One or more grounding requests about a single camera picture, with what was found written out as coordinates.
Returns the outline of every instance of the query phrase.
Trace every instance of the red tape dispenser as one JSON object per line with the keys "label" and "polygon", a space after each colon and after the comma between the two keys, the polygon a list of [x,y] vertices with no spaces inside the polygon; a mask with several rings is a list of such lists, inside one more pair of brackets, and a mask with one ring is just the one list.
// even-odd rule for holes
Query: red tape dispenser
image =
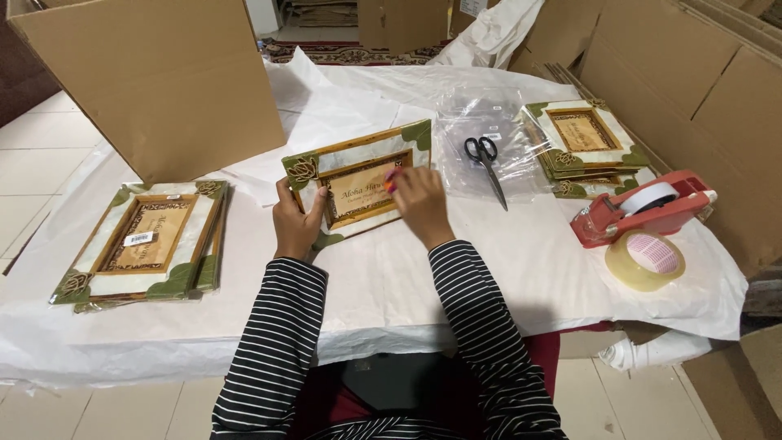
{"label": "red tape dispenser", "polygon": [[698,175],[674,171],[619,196],[601,194],[570,226],[586,248],[611,244],[631,229],[669,235],[715,200]]}

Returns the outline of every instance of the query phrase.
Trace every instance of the black and white striped shirt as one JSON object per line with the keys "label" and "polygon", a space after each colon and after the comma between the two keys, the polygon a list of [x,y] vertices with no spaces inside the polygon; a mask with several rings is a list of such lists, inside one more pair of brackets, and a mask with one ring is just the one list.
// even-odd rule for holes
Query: black and white striped shirt
{"label": "black and white striped shirt", "polygon": [[[529,361],[502,293],[475,248],[454,240],[429,252],[435,288],[459,352],[482,385],[486,438],[566,438],[543,371]],[[212,439],[283,439],[323,319],[326,273],[291,258],[266,268],[247,327],[212,413]],[[310,437],[460,438],[410,417],[351,420]]]}

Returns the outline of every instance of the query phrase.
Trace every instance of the decorative photo frame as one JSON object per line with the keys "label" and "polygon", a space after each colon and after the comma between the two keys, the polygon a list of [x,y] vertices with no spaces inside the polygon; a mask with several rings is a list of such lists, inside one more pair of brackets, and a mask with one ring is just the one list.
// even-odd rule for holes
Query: decorative photo frame
{"label": "decorative photo frame", "polygon": [[593,200],[603,193],[613,197],[637,187],[638,181],[632,175],[578,178],[560,181],[559,190],[554,196],[560,199]]}
{"label": "decorative photo frame", "polygon": [[282,159],[302,212],[312,208],[321,186],[328,188],[316,251],[397,220],[399,211],[383,188],[386,173],[431,163],[430,119]]}
{"label": "decorative photo frame", "polygon": [[[186,298],[228,183],[123,184],[49,304]],[[138,244],[130,236],[151,233]]]}
{"label": "decorative photo frame", "polygon": [[552,149],[542,156],[554,172],[649,165],[602,99],[534,103],[525,108],[544,131],[529,130],[533,139],[548,135],[551,140]]}

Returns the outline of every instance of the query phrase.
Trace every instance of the plastic bag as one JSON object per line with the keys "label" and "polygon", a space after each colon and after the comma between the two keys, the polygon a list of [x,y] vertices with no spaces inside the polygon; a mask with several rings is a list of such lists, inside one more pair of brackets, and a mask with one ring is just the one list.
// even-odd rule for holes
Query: plastic bag
{"label": "plastic bag", "polygon": [[492,169],[508,203],[529,203],[551,184],[535,157],[551,149],[548,140],[532,141],[537,121],[523,111],[517,88],[452,88],[437,108],[439,167],[447,192],[456,197],[496,199],[483,166],[465,151],[469,138],[487,137],[497,147]]}

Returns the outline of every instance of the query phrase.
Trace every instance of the person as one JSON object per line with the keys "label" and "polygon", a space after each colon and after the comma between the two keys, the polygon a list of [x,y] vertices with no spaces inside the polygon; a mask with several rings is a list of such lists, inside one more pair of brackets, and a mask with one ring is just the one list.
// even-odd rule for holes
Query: person
{"label": "person", "polygon": [[[484,438],[567,438],[542,369],[529,355],[502,293],[475,248],[450,227],[439,174],[406,168],[393,178],[402,219],[429,251],[435,288],[457,338],[458,351],[480,384]],[[288,179],[277,183],[277,252],[212,414],[215,440],[286,438],[296,419],[323,319],[327,274],[307,264],[326,205],[321,187],[302,214]],[[312,439],[463,438],[431,420],[374,415],[343,420]]]}

